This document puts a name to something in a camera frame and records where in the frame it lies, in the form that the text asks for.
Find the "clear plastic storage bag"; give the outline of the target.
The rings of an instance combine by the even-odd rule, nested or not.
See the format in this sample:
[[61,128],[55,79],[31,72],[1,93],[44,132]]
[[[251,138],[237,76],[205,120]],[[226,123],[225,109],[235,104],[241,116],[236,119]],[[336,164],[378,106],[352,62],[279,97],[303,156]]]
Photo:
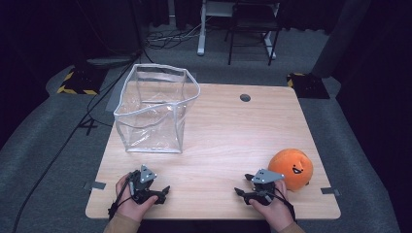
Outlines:
[[199,95],[198,82],[184,68],[135,64],[114,110],[125,150],[182,152],[186,115]]

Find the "person's left hand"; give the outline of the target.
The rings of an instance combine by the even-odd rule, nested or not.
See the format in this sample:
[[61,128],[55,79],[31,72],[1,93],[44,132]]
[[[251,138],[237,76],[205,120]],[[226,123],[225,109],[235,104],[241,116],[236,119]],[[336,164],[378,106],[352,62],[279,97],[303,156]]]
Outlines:
[[119,179],[116,184],[116,193],[119,197],[119,206],[117,213],[126,214],[128,215],[139,215],[143,217],[145,213],[155,204],[157,199],[156,196],[150,197],[146,202],[143,204],[137,204],[131,197],[130,197],[130,189],[128,184],[126,183],[126,179],[128,175],[124,175]]

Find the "orange round plush toy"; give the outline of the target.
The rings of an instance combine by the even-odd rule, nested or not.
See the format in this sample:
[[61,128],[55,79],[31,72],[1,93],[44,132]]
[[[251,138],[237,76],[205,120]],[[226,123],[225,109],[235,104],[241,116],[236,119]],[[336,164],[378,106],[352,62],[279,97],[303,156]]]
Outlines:
[[268,170],[283,174],[287,189],[298,191],[309,184],[313,176],[314,166],[303,151],[284,149],[271,158]]

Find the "black yellow striped base plate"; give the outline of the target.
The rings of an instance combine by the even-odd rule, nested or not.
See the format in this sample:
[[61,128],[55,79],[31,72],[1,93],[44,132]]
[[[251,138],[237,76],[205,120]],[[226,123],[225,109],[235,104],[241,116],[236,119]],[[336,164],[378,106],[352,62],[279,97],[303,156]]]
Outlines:
[[323,81],[312,74],[290,73],[287,84],[298,98],[328,99],[329,94]]
[[65,76],[57,92],[98,95],[107,73],[107,69],[91,68],[83,71],[77,68],[72,68]]

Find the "black metal chair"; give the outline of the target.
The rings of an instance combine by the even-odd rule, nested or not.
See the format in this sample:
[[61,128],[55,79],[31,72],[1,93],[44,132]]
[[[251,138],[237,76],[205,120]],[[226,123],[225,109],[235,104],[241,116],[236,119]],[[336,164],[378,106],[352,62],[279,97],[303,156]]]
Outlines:
[[268,65],[275,58],[275,48],[282,29],[279,18],[284,0],[235,0],[225,35],[229,40],[227,64],[231,64],[233,49],[251,47],[252,44],[236,44],[236,34],[258,34],[268,54]]

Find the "white desk frame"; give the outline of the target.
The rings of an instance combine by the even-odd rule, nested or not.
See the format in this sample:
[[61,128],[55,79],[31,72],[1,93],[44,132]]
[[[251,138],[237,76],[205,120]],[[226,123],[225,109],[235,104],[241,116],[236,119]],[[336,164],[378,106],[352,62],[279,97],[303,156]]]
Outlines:
[[[207,19],[210,19],[207,17],[231,17],[231,8],[233,5],[234,3],[227,2],[225,0],[202,0],[197,55],[203,56],[205,54],[206,21]],[[274,48],[274,44],[271,41],[271,36],[271,32],[268,32],[268,34],[263,37],[263,42],[266,46],[270,61],[276,59],[275,51],[271,55],[271,49]]]

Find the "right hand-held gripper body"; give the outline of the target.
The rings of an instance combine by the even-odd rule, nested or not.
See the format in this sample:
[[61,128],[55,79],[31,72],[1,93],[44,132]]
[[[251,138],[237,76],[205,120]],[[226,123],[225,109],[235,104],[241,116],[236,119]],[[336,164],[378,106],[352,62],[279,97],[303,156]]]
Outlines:
[[251,200],[258,201],[261,205],[268,206],[275,197],[276,181],[282,180],[285,176],[280,173],[272,172],[266,169],[259,169],[251,183],[254,185],[253,191],[256,197],[243,198],[247,205]]

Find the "grey curtain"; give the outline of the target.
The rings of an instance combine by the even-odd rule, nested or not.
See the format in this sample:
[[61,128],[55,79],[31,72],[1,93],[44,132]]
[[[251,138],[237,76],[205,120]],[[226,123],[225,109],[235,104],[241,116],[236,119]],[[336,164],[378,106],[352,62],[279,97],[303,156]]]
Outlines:
[[317,79],[329,78],[337,67],[363,20],[371,0],[345,0],[340,16],[310,72]]

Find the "person's right hand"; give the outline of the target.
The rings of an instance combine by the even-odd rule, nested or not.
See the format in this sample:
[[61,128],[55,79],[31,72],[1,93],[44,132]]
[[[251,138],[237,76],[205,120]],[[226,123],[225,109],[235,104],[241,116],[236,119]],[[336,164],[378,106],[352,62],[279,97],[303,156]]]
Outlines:
[[264,216],[268,224],[277,233],[289,233],[294,224],[292,214],[284,200],[288,200],[288,191],[283,180],[275,181],[275,194],[280,199],[274,198],[268,206],[261,205],[258,201],[251,199],[249,203],[253,208]]

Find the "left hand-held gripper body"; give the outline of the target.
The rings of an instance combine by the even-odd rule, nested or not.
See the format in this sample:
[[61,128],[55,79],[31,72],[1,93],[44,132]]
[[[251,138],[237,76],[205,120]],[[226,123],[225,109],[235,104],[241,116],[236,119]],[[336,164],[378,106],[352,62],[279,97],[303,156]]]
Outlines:
[[150,190],[155,178],[156,174],[146,165],[142,165],[139,170],[129,174],[130,195],[137,204],[143,204],[152,196],[162,197],[162,195],[157,195],[155,190]]

